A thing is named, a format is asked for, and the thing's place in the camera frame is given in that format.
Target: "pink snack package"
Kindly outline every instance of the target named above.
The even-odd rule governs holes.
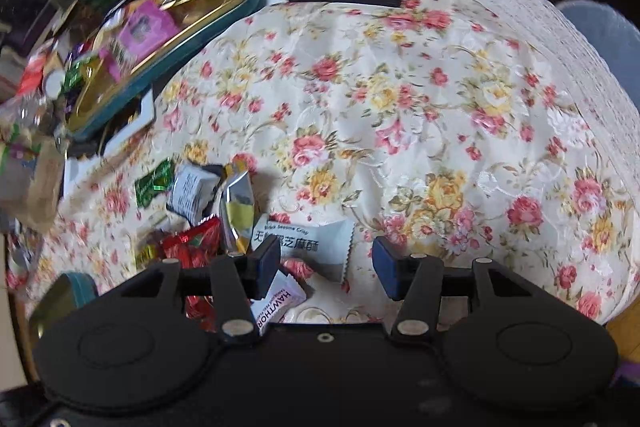
[[[152,0],[144,1],[130,15],[116,38],[100,50],[110,75],[119,82],[135,65],[180,32],[169,13]]]

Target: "plastic bag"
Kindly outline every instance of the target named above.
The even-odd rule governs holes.
[[[58,209],[65,159],[52,138],[35,150],[0,140],[0,208],[33,230],[47,233]]]
[[[51,135],[55,126],[53,105],[39,90],[14,96],[0,105],[0,138],[37,148],[37,137]]]

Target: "green candy wrapper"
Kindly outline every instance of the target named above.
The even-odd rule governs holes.
[[[136,201],[138,207],[148,207],[151,200],[161,192],[166,192],[174,184],[175,164],[171,158],[160,162],[152,172],[137,180],[134,184],[136,189]]]
[[[65,82],[62,84],[62,94],[66,94],[76,86],[82,86],[86,81],[85,73],[89,74],[90,71],[86,70],[86,67],[97,68],[100,63],[100,58],[95,55],[87,55],[85,57],[78,58],[73,64],[71,64],[65,73]]]

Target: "candy wrapper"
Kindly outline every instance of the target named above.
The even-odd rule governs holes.
[[[134,183],[138,207],[148,207],[151,200],[174,185],[175,164],[172,159],[161,161],[153,171]]]
[[[51,136],[56,126],[53,105],[35,91],[0,105],[0,138],[36,150],[38,138]]]
[[[183,268],[202,268],[218,254],[220,249],[220,219],[211,216],[197,227],[177,233],[161,242],[164,254],[180,260]],[[190,319],[202,319],[210,310],[204,297],[188,296],[185,313]]]
[[[242,161],[226,165],[226,181],[222,187],[220,217],[227,251],[247,253],[254,229],[254,191],[251,178]]]
[[[95,70],[100,65],[100,57],[95,54],[83,55],[73,62],[65,73],[65,81],[60,93],[67,94],[77,87],[84,86],[94,76]]]
[[[220,176],[205,169],[190,164],[178,166],[167,210],[185,217],[194,227],[202,220],[204,209],[219,183]]]
[[[305,291],[300,287],[295,277],[278,270],[267,296],[259,301],[252,301],[251,304],[251,311],[260,334],[264,334],[267,323],[278,322],[289,309],[304,301],[306,301]]]
[[[339,283],[344,280],[353,235],[352,221],[301,227],[269,221],[269,216],[262,214],[254,226],[252,248],[255,250],[267,235],[279,238],[283,259],[298,257],[327,280]]]
[[[170,233],[170,227],[169,216],[164,212],[156,212],[136,230],[133,250],[137,271],[164,259],[160,243]]]

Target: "chair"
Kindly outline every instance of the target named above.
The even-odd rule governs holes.
[[[556,7],[596,48],[636,108],[640,108],[638,28],[611,6],[592,0],[566,0]]]
[[[0,0],[0,53],[24,62],[57,13],[49,0]]]

